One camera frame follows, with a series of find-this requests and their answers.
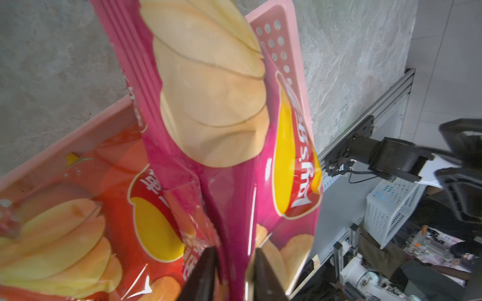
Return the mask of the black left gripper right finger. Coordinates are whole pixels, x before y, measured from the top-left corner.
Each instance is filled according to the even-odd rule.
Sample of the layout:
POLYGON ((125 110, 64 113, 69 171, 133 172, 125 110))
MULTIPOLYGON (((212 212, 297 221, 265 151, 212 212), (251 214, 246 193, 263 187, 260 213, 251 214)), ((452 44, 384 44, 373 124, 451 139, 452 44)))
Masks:
POLYGON ((256 249, 254 260, 254 300, 288 301, 271 264, 260 248, 256 249))

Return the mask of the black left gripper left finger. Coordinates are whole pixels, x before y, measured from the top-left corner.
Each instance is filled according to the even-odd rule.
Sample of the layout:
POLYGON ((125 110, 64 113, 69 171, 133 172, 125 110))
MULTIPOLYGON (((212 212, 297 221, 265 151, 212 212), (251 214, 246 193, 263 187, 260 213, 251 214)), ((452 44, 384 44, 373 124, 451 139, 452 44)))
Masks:
POLYGON ((215 247, 206 248, 182 288, 177 301, 213 301, 217 269, 217 249, 215 247))

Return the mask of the red chips bag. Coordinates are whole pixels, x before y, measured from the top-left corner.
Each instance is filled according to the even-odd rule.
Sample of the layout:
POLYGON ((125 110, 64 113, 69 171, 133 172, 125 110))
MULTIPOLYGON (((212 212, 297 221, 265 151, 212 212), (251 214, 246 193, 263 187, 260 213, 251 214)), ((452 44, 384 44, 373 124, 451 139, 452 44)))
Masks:
POLYGON ((217 242, 160 185, 137 125, 1 190, 2 300, 175 300, 217 242))

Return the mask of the pink plastic basket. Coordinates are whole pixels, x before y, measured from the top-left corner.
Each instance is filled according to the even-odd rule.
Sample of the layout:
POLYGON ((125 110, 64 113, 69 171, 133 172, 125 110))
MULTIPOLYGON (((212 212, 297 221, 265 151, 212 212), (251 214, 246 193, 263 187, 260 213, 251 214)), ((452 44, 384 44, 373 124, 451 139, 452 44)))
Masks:
MULTIPOLYGON (((247 21, 260 31, 259 39, 277 67, 287 73, 292 89, 312 133, 303 56, 299 42, 296 11, 292 1, 267 1, 247 14, 247 21)), ((69 135, 13 169, 1 178, 2 198, 22 198, 55 174, 79 162, 80 157, 111 138, 136 120, 130 96, 118 100, 69 135)))

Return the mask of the magenta chips bag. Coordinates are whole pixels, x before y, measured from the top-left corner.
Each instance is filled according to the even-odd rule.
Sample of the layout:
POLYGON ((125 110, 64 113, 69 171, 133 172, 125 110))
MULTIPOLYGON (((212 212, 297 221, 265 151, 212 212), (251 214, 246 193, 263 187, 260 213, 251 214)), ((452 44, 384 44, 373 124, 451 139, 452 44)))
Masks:
POLYGON ((194 184, 179 203, 199 208, 215 231, 214 300, 254 300, 257 248, 289 298, 314 243, 323 172, 301 102, 261 32, 232 1, 93 7, 160 185, 194 184))

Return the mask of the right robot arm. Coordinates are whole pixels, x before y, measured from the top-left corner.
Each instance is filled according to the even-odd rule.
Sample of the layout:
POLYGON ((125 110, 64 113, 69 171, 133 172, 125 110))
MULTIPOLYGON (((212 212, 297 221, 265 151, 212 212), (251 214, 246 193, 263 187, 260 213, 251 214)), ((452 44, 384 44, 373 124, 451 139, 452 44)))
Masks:
POLYGON ((329 176, 349 172, 353 161, 381 179, 403 179, 441 188, 460 221, 481 223, 481 120, 456 119, 439 126, 449 150, 385 137, 372 139, 374 117, 360 121, 321 158, 329 176))

